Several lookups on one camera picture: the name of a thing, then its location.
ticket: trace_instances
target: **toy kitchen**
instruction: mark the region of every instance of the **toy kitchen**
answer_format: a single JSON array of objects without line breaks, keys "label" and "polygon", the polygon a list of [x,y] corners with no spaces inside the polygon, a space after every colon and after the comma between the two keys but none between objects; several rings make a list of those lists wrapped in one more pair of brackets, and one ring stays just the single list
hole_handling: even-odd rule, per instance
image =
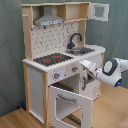
[{"label": "toy kitchen", "polygon": [[[44,128],[91,128],[93,100],[101,96],[101,83],[79,62],[89,60],[102,66],[105,48],[85,43],[86,21],[108,21],[109,5],[68,2],[21,6],[26,111]],[[80,109],[81,120],[73,117]]]}]

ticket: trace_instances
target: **oven handle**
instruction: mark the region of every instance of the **oven handle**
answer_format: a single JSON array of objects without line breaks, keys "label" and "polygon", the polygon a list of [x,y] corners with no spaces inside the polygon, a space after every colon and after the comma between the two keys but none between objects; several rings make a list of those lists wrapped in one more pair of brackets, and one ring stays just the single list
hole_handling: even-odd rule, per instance
[{"label": "oven handle", "polygon": [[83,80],[84,80],[84,87],[82,87],[82,90],[85,90],[85,88],[86,88],[86,82],[87,82],[85,76],[83,77]]},{"label": "oven handle", "polygon": [[63,94],[59,94],[58,95],[61,99],[63,99],[63,100],[67,100],[67,101],[72,101],[72,102],[77,102],[77,99],[75,99],[75,98],[67,98],[67,97],[65,97]]}]

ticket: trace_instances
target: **faucet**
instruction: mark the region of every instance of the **faucet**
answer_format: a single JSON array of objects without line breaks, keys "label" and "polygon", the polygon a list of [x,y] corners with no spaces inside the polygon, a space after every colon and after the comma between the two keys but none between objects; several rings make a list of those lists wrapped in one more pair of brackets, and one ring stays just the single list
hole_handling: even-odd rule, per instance
[{"label": "faucet", "polygon": [[82,41],[82,35],[81,35],[80,33],[74,33],[74,34],[71,36],[71,38],[70,38],[70,43],[69,43],[68,46],[67,46],[68,49],[72,49],[73,47],[75,47],[75,44],[73,44],[73,42],[72,42],[72,39],[73,39],[73,37],[74,37],[75,35],[80,36],[80,41]]}]

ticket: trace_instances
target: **patterned backsplash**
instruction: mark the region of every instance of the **patterned backsplash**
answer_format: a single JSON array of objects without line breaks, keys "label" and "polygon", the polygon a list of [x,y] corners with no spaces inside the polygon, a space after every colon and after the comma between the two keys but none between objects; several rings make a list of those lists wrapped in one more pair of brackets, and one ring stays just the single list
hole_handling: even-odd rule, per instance
[{"label": "patterned backsplash", "polygon": [[[67,49],[70,37],[78,33],[79,22],[35,27],[31,31],[33,58]],[[73,38],[78,46],[78,36]]]}]

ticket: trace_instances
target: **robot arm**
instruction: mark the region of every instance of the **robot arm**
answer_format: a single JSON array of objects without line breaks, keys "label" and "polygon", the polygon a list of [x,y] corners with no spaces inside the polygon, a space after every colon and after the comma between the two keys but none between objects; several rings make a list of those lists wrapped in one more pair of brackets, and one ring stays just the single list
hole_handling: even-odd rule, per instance
[{"label": "robot arm", "polygon": [[128,70],[128,60],[112,58],[108,60],[103,68],[88,60],[79,62],[93,78],[105,84],[117,87],[122,82],[121,72]]}]

